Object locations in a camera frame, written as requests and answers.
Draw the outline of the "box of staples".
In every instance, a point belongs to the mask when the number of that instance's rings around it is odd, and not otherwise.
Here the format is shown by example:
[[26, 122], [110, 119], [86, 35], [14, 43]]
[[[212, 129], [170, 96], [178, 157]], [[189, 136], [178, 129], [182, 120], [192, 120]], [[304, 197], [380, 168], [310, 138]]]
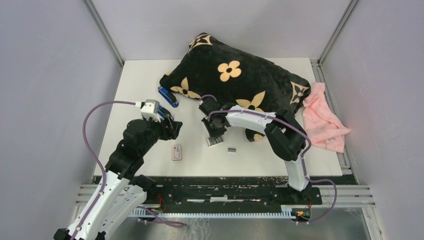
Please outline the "box of staples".
[[208, 137], [206, 143], [209, 147], [222, 143], [224, 140], [220, 137]]

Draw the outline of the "blue stapler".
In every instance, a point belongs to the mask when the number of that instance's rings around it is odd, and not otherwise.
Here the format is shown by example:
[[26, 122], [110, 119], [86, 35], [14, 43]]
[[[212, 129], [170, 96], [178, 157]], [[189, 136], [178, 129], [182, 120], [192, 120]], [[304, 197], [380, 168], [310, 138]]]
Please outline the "blue stapler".
[[173, 107], [177, 108], [179, 106], [179, 102], [174, 94], [161, 85], [157, 88], [158, 93]]
[[164, 107], [160, 106], [158, 108], [158, 112], [157, 112], [163, 119], [165, 118], [170, 118], [170, 119], [174, 119], [174, 117], [172, 116], [172, 114]]

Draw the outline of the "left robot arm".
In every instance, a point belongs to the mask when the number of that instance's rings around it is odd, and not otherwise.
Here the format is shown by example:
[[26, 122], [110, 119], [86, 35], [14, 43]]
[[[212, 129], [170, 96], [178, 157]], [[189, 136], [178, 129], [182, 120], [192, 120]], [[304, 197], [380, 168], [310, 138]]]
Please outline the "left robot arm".
[[175, 140], [182, 125], [168, 115], [159, 121], [153, 118], [130, 121], [88, 203], [74, 222], [58, 229], [53, 238], [108, 240], [137, 206], [154, 202], [158, 195], [152, 186], [154, 181], [135, 174], [153, 145], [159, 140]]

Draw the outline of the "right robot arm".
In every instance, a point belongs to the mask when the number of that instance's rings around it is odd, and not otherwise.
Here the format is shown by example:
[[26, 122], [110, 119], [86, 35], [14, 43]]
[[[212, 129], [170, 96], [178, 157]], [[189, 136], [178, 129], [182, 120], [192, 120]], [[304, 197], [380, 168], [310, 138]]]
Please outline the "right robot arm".
[[262, 112], [241, 107], [238, 104], [219, 104], [213, 97], [198, 101], [202, 119], [212, 144], [221, 138], [228, 128], [239, 127], [265, 135], [272, 151], [284, 161], [287, 174], [289, 199], [302, 204], [309, 198], [309, 176], [304, 168], [304, 155], [312, 143], [305, 130], [291, 113]]

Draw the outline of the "closed red white staple box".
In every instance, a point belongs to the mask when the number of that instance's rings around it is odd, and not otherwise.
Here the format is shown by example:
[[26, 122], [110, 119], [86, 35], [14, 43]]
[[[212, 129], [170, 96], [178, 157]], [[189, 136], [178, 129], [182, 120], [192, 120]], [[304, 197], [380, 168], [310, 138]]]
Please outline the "closed red white staple box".
[[172, 161], [181, 161], [182, 160], [182, 147], [180, 145], [175, 145], [172, 147]]

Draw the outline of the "black pillow with beige flowers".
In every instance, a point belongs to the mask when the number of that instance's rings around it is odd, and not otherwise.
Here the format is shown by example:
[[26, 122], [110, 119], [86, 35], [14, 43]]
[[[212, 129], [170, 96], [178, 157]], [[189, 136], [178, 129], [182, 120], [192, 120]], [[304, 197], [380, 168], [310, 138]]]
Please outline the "black pillow with beige flowers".
[[258, 112], [292, 115], [311, 93], [311, 84], [272, 61], [231, 47], [206, 32], [188, 45], [179, 65], [163, 75], [159, 85], [171, 93], [198, 100], [216, 97]]

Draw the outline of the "pink cloth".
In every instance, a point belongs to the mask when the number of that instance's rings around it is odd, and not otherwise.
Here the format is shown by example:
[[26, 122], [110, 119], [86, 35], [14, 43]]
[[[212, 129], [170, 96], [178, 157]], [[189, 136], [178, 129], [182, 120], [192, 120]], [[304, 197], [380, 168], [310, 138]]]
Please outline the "pink cloth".
[[309, 96], [303, 100], [304, 129], [314, 147], [343, 153], [345, 135], [349, 134], [351, 130], [345, 127], [329, 108], [325, 89], [324, 83], [316, 82], [311, 86]]

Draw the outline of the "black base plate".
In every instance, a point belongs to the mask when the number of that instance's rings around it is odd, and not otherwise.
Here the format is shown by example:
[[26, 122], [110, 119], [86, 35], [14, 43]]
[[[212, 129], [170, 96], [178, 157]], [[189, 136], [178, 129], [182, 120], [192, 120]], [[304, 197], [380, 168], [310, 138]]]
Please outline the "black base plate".
[[337, 184], [314, 183], [306, 193], [288, 186], [288, 178], [271, 177], [151, 177], [146, 207], [165, 213], [256, 214], [282, 208], [346, 208], [360, 204], [361, 190], [351, 177], [333, 177]]

